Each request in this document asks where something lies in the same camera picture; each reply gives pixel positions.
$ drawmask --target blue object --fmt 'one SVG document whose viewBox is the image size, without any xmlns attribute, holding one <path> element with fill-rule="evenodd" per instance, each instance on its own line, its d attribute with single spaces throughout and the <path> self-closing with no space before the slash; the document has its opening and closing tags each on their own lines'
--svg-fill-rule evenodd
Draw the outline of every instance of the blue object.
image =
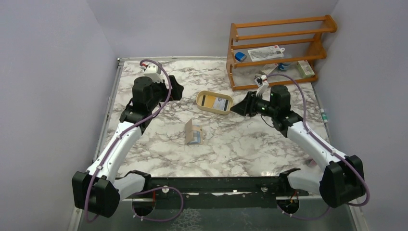
<svg viewBox="0 0 408 231">
<path fill-rule="evenodd" d="M 287 71 L 290 65 L 290 63 L 279 63 L 278 69 L 281 71 Z"/>
<path fill-rule="evenodd" d="M 201 142 L 201 135 L 200 135 L 199 131 L 194 131 L 192 135 L 193 135 L 194 138 L 197 138 L 197 140 L 196 141 L 191 141 L 188 144 L 195 144 L 195 143 L 200 143 Z"/>
<path fill-rule="evenodd" d="M 235 59 L 242 63 L 246 59 L 246 55 L 242 52 L 237 52 L 235 54 Z"/>
</svg>

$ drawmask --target marble tabletop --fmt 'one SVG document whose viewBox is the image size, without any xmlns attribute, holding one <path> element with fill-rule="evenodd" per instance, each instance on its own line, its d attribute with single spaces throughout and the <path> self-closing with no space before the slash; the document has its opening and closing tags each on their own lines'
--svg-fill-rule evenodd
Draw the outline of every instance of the marble tabletop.
<svg viewBox="0 0 408 231">
<path fill-rule="evenodd" d="M 277 176 L 294 167 L 320 171 L 317 166 L 309 167 L 309 156 L 294 142 L 268 127 L 260 116 L 242 117 L 233 112 L 218 115 L 197 108 L 196 96 L 202 90 L 230 95 L 234 104 L 245 97 L 247 91 L 231 90 L 225 60 L 170 59 L 160 62 L 184 86 L 183 99 L 169 102 L 152 120 L 126 156 L 119 175 L 135 169 L 154 177 Z M 124 63 L 105 146 L 132 97 L 133 81 L 140 76 L 142 70 L 138 61 Z M 307 101 L 307 122 L 327 140 L 312 86 L 303 83 L 301 87 Z M 299 91 L 294 85 L 288 85 L 288 89 L 292 110 L 302 115 Z M 265 92 L 264 99 L 269 99 L 269 91 Z M 184 125 L 190 119 L 203 126 L 203 144 L 184 144 Z"/>
</svg>

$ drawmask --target wooden shelf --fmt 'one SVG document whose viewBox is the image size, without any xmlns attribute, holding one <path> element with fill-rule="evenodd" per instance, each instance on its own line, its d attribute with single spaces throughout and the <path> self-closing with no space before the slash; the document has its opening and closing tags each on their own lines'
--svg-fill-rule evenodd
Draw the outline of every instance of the wooden shelf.
<svg viewBox="0 0 408 231">
<path fill-rule="evenodd" d="M 299 30 L 299 31 L 288 31 L 288 32 L 279 32 L 279 33 L 269 33 L 269 34 L 259 34 L 259 35 L 245 35 L 239 36 L 239 28 L 249 28 L 257 26 L 274 26 L 274 25 L 284 25 L 284 24 L 294 24 L 294 23 L 309 23 L 309 22 L 318 22 L 321 21 L 320 28 L 309 29 L 309 30 Z M 284 63 L 284 62 L 296 62 L 300 60 L 308 60 L 309 64 L 314 65 L 314 60 L 324 59 L 327 54 L 321 43 L 321 36 L 323 33 L 330 32 L 334 33 L 337 30 L 337 25 L 330 15 L 323 17 L 312 17 L 312 18 L 300 18 L 300 19 L 288 19 L 288 20 L 278 20 L 278 21 L 268 21 L 268 22 L 255 22 L 255 23 L 243 23 L 243 24 L 231 24 L 231 29 L 229 33 L 229 42 L 228 42 L 228 53 L 227 53 L 227 72 L 229 75 L 229 81 L 231 83 L 232 90 L 249 90 L 256 89 L 257 85 L 245 85 L 245 86 L 235 86 L 234 80 L 232 77 L 232 69 L 239 67 L 247 66 L 256 66 L 256 65 L 266 65 L 266 64 L 275 64 L 275 63 Z M 251 39 L 266 39 L 266 38 L 278 38 L 278 37 L 288 37 L 288 36 L 298 36 L 314 34 L 313 38 L 306 39 L 297 39 L 297 40 L 286 40 L 286 41 L 275 41 L 275 42 L 265 42 L 257 44 L 247 44 L 247 45 L 234 45 L 234 42 L 242 40 L 251 40 Z M 234 50 L 244 50 L 252 48 L 261 48 L 274 45 L 291 45 L 299 43 L 309 43 L 308 49 L 305 54 L 292 58 L 282 58 L 282 59 L 273 59 L 273 60 L 264 60 L 264 61 L 245 61 L 239 63 L 234 58 Z M 297 82 L 311 82 L 318 79 L 317 75 L 299 79 Z M 291 81 L 281 81 L 270 83 L 270 86 L 276 84 L 291 84 Z"/>
</svg>

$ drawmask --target cardboard tray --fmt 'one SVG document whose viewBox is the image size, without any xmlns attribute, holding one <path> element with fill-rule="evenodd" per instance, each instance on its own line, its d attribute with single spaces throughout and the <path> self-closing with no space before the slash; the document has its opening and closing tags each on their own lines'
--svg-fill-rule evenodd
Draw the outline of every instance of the cardboard tray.
<svg viewBox="0 0 408 231">
<path fill-rule="evenodd" d="M 214 96 L 214 97 L 217 97 L 217 98 L 222 98 L 222 99 L 228 100 L 228 105 L 227 105 L 226 110 L 219 110 L 219 109 L 216 109 L 216 108 L 203 106 L 202 104 L 203 104 L 203 96 L 204 95 L 210 95 L 210 96 Z M 233 106 L 233 99 L 229 95 L 223 95 L 223 94 L 203 90 L 203 91 L 198 93 L 196 103 L 197 103 L 198 109 L 200 109 L 200 110 L 213 112 L 213 113 L 217 113 L 217 114 L 221 114 L 221 115 L 228 115 L 231 112 L 230 108 Z"/>
</svg>

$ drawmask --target white wall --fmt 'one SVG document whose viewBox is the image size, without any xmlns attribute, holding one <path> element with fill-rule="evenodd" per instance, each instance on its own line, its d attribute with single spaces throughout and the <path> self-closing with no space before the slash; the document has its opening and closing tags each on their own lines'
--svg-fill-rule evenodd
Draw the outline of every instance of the white wall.
<svg viewBox="0 0 408 231">
<path fill-rule="evenodd" d="M 406 0 L 339 0 L 316 83 L 334 145 L 363 160 L 373 231 L 408 226 L 407 12 Z"/>
<path fill-rule="evenodd" d="M 117 67 L 85 0 L 0 2 L 0 229 L 66 230 Z"/>
<path fill-rule="evenodd" d="M 231 23 L 324 16 L 332 12 L 337 2 L 337 0 L 87 1 L 119 57 L 226 56 Z"/>
</svg>

